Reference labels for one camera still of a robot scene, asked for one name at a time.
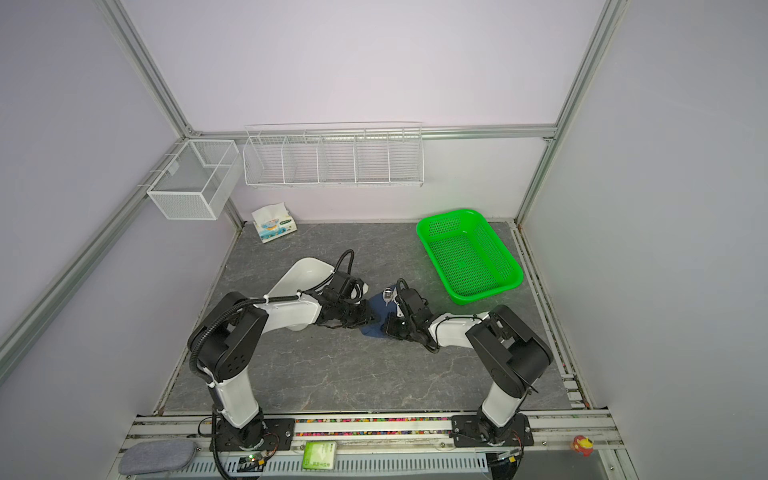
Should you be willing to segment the blue paper napkin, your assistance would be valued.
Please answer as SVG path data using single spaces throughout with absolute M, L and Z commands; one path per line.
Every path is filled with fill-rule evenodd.
M 368 305 L 371 309 L 373 320 L 360 328 L 360 332 L 366 337 L 388 338 L 381 331 L 381 327 L 389 313 L 397 313 L 395 298 L 392 301 L 386 303 L 382 298 L 382 292 L 373 295 L 368 300 Z

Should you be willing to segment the white rectangular dish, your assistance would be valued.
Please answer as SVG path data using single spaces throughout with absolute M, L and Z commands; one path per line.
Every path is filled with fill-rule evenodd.
M 298 292 L 318 285 L 333 269 L 332 265 L 313 257 L 298 260 L 267 294 L 269 302 L 262 306 L 268 313 L 263 332 L 301 331 L 314 324 L 322 307 L 311 296 L 298 297 Z

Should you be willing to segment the silver spoon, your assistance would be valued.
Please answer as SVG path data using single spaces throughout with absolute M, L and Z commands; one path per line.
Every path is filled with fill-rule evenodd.
M 395 295 L 396 291 L 392 288 L 387 288 L 382 292 L 382 298 L 386 303 L 392 301 L 395 298 Z

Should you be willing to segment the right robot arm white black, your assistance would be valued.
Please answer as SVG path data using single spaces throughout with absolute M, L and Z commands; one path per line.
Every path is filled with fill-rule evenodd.
M 553 362 L 546 341 L 505 305 L 476 315 L 445 313 L 431 318 L 403 310 L 387 316 L 382 332 L 421 344 L 431 351 L 445 347 L 475 352 L 492 379 L 491 388 L 474 414 L 451 418 L 454 444 L 460 448 L 511 447 L 533 444 L 528 417 L 521 405 Z

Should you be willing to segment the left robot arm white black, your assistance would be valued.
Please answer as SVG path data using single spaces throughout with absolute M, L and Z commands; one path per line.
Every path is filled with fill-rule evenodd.
M 231 450 L 261 449 L 269 434 L 250 384 L 249 364 L 265 333 L 310 325 L 360 328 L 377 320 L 361 298 L 330 298 L 298 291 L 287 296 L 226 294 L 190 335 L 188 366 L 213 400 L 212 442 Z

